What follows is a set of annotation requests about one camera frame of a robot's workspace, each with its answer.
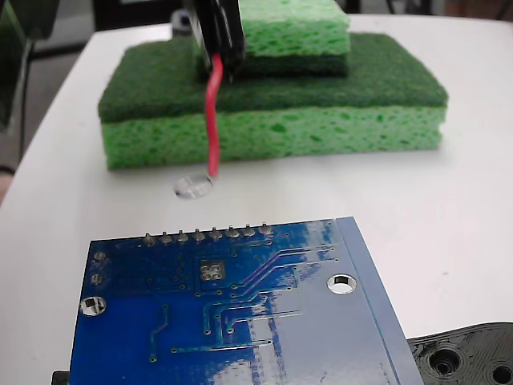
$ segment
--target table surface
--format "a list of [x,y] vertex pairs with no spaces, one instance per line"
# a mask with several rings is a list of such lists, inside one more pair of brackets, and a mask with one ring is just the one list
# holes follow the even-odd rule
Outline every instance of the table surface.
[[407,338],[513,322],[513,24],[355,16],[420,58],[450,94],[439,151],[108,172],[97,104],[124,50],[169,26],[96,34],[46,114],[0,208],[0,373],[49,384],[67,370],[89,242],[145,233],[355,216]]

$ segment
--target clear droplet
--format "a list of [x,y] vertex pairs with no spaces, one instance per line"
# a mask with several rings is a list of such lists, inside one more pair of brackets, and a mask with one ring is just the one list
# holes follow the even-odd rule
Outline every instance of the clear droplet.
[[197,199],[212,191],[214,182],[208,175],[186,176],[175,183],[175,194],[183,199]]

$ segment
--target black plastic part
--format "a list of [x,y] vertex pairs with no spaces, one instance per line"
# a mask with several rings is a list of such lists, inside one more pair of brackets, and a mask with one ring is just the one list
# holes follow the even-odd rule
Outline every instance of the black plastic part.
[[192,30],[209,58],[218,53],[224,72],[233,77],[242,67],[246,51],[238,0],[185,0]]
[[513,384],[513,323],[489,323],[408,341],[426,385]]
[[55,371],[51,376],[51,385],[67,385],[68,379],[70,379],[69,371]]

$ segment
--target screw hole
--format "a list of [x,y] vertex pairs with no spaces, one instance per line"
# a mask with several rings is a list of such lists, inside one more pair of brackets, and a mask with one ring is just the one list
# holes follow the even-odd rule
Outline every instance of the screw hole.
[[107,302],[101,297],[89,297],[80,301],[80,312],[87,317],[96,317],[107,308]]
[[459,369],[459,356],[454,351],[441,349],[430,356],[430,365],[439,375],[448,376]]
[[510,383],[513,373],[509,367],[497,367],[493,372],[493,379],[496,383]]
[[335,294],[350,294],[356,290],[356,279],[350,275],[333,275],[328,280],[328,288]]

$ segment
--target sponge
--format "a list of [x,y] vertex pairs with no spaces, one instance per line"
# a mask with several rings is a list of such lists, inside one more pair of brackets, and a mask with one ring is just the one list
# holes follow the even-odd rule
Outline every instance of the sponge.
[[240,0],[248,60],[241,76],[344,75],[349,18],[334,0]]
[[[443,87],[392,38],[351,39],[348,78],[224,84],[221,159],[437,148]],[[206,161],[205,85],[191,71],[192,47],[177,38],[128,50],[99,105],[109,168]]]

